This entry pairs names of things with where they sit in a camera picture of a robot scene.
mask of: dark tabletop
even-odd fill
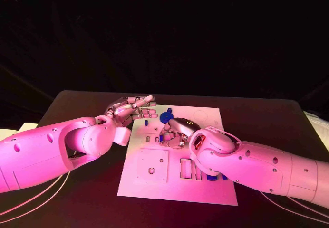
[[[109,104],[136,94],[64,91],[60,93],[40,126],[105,113]],[[279,99],[155,95],[161,105],[219,107],[226,131],[245,141],[273,146],[297,155],[329,162],[329,153],[298,102]],[[4,224],[5,227],[321,227],[281,209],[249,187],[234,183],[239,207],[204,203],[118,196],[128,147],[113,144],[103,157],[71,172],[56,198],[35,212]],[[35,196],[48,183],[0,194],[0,210]],[[35,208],[54,194],[6,214],[6,220]],[[297,206],[284,196],[271,198],[297,212],[321,216]]]

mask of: robotic arm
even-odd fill
[[[45,183],[94,161],[112,148],[126,146],[135,119],[157,118],[154,96],[118,100],[105,115],[83,117],[25,131],[0,141],[0,193]],[[84,153],[69,157],[67,146]]]
[[[170,120],[161,134],[167,133],[161,145],[180,149],[190,143],[191,159],[208,175],[223,173],[234,182],[262,192],[329,208],[329,163],[240,141],[221,129],[211,126],[201,129],[196,122],[183,118]]]

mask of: white cable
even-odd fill
[[[299,203],[292,197],[289,197],[302,207],[305,207],[307,209],[309,209],[311,211],[314,211],[315,213],[318,213],[320,215],[325,216],[329,218],[329,216],[324,213],[321,213],[318,210],[312,209],[311,207],[308,207],[307,205],[304,205],[302,203]]]
[[[12,210],[18,209],[19,207],[22,207],[24,205],[27,205],[31,201],[34,201],[57,184],[57,182],[60,181],[60,179],[63,178],[64,175],[61,175],[58,177],[58,179],[54,181],[54,183],[51,184],[51,186],[35,196],[32,197],[30,200],[27,200],[21,205],[18,205],[17,207],[14,207],[12,209],[6,210],[5,212],[0,213],[0,215],[5,215],[6,213],[9,213]]]
[[[284,206],[281,206],[278,203],[275,203],[275,202],[272,201],[272,199],[265,195],[265,193],[263,193],[262,191],[260,191],[260,193],[262,193],[263,196],[268,198],[268,200],[269,200],[276,206],[279,206],[282,209],[288,210],[289,212],[295,213],[297,215],[301,215],[301,216],[304,216],[304,217],[307,217],[307,218],[309,218],[309,219],[312,219],[312,220],[315,220],[315,221],[318,221],[318,222],[324,222],[324,223],[329,224],[329,222],[325,222],[325,221],[322,221],[322,220],[320,220],[320,219],[317,219],[317,218],[312,218],[312,217],[309,217],[309,216],[307,216],[307,215],[304,215],[304,214],[301,214],[301,213],[298,213],[298,212],[289,210],[288,208],[285,208]]]
[[[57,193],[58,193],[60,190],[63,189],[64,184],[66,184],[66,182],[67,182],[67,180],[69,180],[69,177],[70,177],[70,173],[71,173],[71,172],[69,172],[69,175],[67,175],[67,178],[66,178],[66,180],[64,180],[64,183],[63,183],[60,189],[57,190],[56,194],[51,196],[51,198],[50,198],[50,199],[48,199],[48,200],[47,200],[35,209],[32,209],[31,211],[28,211],[25,214],[17,216],[15,218],[12,218],[12,219],[9,219],[9,220],[0,222],[0,224],[5,223],[5,222],[12,221],[12,220],[15,220],[15,219],[18,219],[18,218],[22,217],[22,216],[25,216],[27,214],[30,214],[31,212],[34,212],[40,207],[43,207],[43,206],[48,203],[48,201],[54,198],[54,196],[57,195]]]

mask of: black curtain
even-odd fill
[[[328,119],[327,9],[4,1],[0,128],[38,122],[64,89],[294,99]]]

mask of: rectangular cutout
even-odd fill
[[[203,180],[201,169],[198,168],[197,164],[196,164],[196,179],[198,181]]]
[[[181,158],[181,178],[193,179],[193,161]]]

